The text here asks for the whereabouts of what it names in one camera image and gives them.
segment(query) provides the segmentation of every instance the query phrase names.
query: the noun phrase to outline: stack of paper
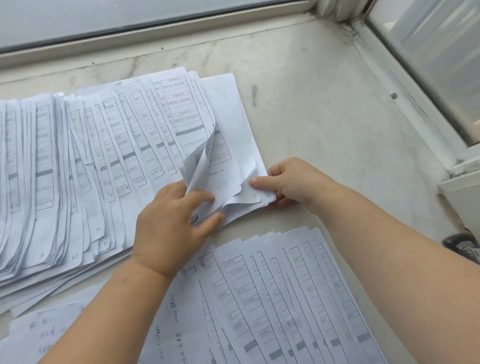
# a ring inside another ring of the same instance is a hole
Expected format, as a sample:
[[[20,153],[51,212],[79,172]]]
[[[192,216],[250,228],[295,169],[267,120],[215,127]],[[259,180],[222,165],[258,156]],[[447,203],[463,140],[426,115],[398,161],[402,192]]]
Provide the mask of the stack of paper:
[[[0,357],[36,363],[99,289],[13,320]],[[318,229],[205,247],[166,297],[140,363],[387,363]]]
[[[192,216],[224,224],[272,192],[232,74],[177,68],[0,101],[0,313],[16,317],[130,253],[139,212],[167,183],[213,192]]]

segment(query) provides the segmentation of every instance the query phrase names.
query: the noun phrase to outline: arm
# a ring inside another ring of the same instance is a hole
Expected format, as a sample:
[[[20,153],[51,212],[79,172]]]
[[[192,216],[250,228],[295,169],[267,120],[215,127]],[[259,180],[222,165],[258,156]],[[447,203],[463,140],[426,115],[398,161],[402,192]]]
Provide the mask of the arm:
[[[161,189],[138,216],[132,256],[42,358],[40,364],[134,364],[177,272],[221,222],[215,214],[198,228],[190,215],[214,197],[185,195],[183,181]]]
[[[316,214],[370,299],[419,363],[477,363],[480,267],[298,158],[253,187]]]

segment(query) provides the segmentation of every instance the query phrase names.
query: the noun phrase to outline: left hand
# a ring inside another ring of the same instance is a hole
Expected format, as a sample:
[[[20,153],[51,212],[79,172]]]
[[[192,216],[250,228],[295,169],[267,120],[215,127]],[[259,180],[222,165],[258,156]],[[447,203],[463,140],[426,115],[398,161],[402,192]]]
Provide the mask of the left hand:
[[[186,191],[184,181],[166,185],[137,218],[132,259],[168,279],[188,263],[224,217],[215,213],[194,227],[190,223],[192,212],[215,197],[208,191],[185,195]]]

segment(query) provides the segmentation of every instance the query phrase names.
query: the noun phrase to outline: hand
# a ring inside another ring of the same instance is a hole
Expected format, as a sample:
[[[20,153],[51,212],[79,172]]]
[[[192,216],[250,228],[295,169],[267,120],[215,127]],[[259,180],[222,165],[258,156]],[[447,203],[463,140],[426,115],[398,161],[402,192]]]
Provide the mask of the hand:
[[[223,214],[215,213],[194,227],[192,212],[215,197],[208,191],[185,195],[186,191],[184,181],[166,185],[137,218],[132,259],[168,279],[175,277],[223,220]]]
[[[293,157],[273,165],[268,177],[255,177],[250,184],[261,190],[273,190],[278,207],[301,202],[314,211],[314,198],[336,182],[303,159]]]

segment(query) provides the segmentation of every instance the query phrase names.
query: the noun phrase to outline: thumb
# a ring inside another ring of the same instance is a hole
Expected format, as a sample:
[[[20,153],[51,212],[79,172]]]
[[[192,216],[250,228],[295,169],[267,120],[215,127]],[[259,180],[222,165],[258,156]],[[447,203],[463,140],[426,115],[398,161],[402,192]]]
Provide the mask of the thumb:
[[[280,176],[253,177],[250,180],[250,185],[259,190],[278,191],[280,190]]]
[[[220,223],[223,221],[225,215],[221,212],[216,212],[205,220],[198,228],[195,228],[195,235],[198,237],[201,243],[206,238],[212,235]]]

